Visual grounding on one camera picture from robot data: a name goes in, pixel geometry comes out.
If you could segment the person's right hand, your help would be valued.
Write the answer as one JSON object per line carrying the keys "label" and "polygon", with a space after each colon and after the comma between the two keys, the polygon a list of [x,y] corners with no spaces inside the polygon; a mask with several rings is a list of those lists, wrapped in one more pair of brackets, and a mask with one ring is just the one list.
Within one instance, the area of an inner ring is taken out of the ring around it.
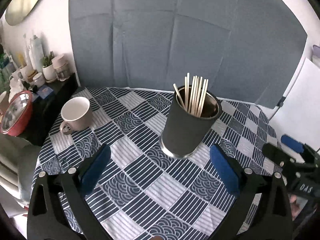
{"label": "person's right hand", "polygon": [[302,197],[291,194],[289,197],[292,219],[295,220],[300,212],[303,210],[308,200]]}

